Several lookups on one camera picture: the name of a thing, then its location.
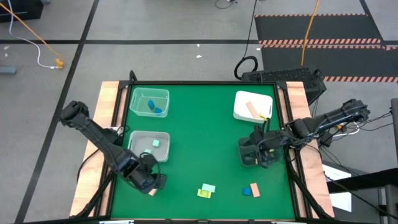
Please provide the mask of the white plastic bin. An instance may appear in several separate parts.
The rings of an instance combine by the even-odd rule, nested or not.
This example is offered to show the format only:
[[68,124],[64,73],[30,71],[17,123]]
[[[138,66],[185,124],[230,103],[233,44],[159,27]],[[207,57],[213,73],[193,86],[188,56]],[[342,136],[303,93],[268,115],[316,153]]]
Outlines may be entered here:
[[235,119],[252,123],[263,123],[272,118],[273,99],[268,95],[237,91],[234,101]]

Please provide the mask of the white paper sheet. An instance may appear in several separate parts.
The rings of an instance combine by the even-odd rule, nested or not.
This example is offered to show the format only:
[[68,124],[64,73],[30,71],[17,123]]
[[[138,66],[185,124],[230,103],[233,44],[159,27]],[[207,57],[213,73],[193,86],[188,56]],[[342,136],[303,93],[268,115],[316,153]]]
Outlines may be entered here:
[[[346,179],[353,176],[352,173],[327,161],[323,161],[322,167],[328,184],[332,180]],[[358,199],[349,192],[330,193],[330,199],[333,208],[345,212],[354,213],[361,208]]]

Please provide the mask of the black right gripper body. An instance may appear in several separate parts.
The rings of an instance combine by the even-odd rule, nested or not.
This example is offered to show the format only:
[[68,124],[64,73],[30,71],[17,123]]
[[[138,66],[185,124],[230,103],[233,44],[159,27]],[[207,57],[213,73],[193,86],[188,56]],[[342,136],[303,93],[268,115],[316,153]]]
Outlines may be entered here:
[[245,165],[268,168],[279,162],[282,159],[281,140],[281,131],[265,132],[262,126],[255,125],[245,141]]

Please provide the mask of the black table frame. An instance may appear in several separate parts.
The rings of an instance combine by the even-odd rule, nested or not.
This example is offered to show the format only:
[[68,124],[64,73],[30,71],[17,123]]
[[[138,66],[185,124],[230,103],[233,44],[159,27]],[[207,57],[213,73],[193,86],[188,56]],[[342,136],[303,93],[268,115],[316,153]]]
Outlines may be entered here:
[[[131,130],[163,131],[170,134],[170,154],[162,164],[167,174],[163,190],[154,196],[134,190],[115,178],[105,192],[99,214],[113,220],[135,222],[190,222],[193,220],[266,221],[314,217],[315,212],[288,175],[288,163],[268,169],[244,167],[238,157],[238,139],[253,126],[233,118],[238,90],[270,95],[274,99],[272,128],[285,122],[279,90],[287,83],[222,81],[116,81],[127,90],[121,125]],[[170,92],[171,107],[165,118],[145,118],[130,109],[136,87],[163,88]],[[261,196],[242,194],[244,187],[258,185]],[[197,196],[202,184],[215,185],[211,198]]]

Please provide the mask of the black floor box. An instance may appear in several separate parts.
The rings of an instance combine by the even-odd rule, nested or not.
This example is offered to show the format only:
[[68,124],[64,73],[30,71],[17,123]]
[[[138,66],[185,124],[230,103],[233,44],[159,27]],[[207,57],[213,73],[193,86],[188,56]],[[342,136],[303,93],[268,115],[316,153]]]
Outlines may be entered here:
[[0,0],[9,10],[13,10],[14,14],[22,20],[40,19],[44,4],[41,0]]

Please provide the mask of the grey post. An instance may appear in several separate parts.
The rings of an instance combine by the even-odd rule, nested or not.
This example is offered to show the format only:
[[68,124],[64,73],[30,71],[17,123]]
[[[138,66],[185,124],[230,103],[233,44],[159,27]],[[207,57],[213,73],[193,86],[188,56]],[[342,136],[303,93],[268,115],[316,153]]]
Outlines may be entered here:
[[396,145],[396,154],[398,158],[398,98],[391,99],[392,126],[394,130],[394,140]]

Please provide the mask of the wooden table side board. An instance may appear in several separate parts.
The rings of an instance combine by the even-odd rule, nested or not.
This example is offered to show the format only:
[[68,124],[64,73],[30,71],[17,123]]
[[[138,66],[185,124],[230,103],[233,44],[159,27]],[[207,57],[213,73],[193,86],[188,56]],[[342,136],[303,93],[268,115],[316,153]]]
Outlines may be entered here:
[[[127,90],[119,82],[103,82],[98,95],[93,120],[103,128],[117,129],[122,123]],[[85,164],[79,171],[70,216],[76,216],[89,203],[99,186],[103,183],[108,168],[103,154],[95,145],[87,142]]]
[[[286,122],[288,115],[292,119],[310,117],[310,110],[303,83],[287,82],[287,91],[279,90],[282,116]],[[300,167],[303,170],[304,181],[307,189],[324,211],[334,217],[330,194],[324,175],[322,159],[316,140],[312,140],[300,151],[300,156],[292,162],[295,171]]]

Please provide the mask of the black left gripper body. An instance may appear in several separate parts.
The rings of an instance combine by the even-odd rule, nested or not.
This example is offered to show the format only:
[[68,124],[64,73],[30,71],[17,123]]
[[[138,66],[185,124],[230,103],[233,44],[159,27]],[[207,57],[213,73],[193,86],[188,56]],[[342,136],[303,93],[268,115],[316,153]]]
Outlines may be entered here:
[[161,173],[160,163],[153,154],[143,152],[139,155],[131,173],[131,182],[142,194],[152,189],[163,189],[167,176]]

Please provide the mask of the smoky dark plastic bin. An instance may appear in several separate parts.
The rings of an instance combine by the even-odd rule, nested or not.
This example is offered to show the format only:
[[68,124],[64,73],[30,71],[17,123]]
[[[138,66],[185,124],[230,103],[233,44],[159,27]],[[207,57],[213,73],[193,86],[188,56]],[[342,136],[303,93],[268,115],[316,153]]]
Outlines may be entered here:
[[265,141],[253,142],[250,138],[238,140],[239,156],[244,166],[260,166],[268,168],[271,164],[282,159],[280,149],[271,149]]

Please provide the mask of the frosted grey plastic bin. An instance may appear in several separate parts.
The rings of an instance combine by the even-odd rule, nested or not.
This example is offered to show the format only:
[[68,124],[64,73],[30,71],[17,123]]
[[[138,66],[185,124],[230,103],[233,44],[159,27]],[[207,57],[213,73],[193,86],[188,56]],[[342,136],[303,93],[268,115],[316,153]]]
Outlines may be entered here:
[[[152,145],[153,140],[159,140],[159,147]],[[128,149],[135,155],[144,152],[145,149],[151,149],[152,155],[159,162],[167,162],[169,158],[170,135],[165,132],[155,131],[133,131],[129,138]]]

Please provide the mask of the clear plastic bin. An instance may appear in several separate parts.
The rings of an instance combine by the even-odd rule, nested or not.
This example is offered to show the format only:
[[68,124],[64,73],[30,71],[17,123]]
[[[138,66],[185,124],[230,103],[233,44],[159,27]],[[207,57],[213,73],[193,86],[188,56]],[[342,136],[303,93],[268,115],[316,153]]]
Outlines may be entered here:
[[[155,114],[155,108],[151,110],[147,102],[152,100],[155,108],[162,110],[161,114]],[[170,106],[170,93],[165,89],[158,88],[135,88],[132,93],[129,109],[138,116],[165,118]]]

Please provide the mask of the black beam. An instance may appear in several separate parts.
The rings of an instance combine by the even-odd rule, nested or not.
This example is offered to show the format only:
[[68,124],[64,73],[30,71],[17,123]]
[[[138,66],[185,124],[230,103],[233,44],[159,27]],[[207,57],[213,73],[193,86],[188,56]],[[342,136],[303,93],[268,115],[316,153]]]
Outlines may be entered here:
[[375,189],[395,185],[398,187],[398,168],[379,172],[331,180],[327,183],[329,193],[348,192],[350,190]]

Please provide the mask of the black floor mat striped edge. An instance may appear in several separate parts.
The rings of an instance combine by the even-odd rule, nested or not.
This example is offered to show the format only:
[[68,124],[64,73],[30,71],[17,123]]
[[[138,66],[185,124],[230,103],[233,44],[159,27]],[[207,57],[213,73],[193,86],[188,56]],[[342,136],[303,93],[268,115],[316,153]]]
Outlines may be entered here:
[[326,82],[398,83],[398,49],[377,45],[265,45],[261,49],[266,70],[301,66],[319,69]]
[[377,45],[381,35],[367,14],[260,14],[262,45]]

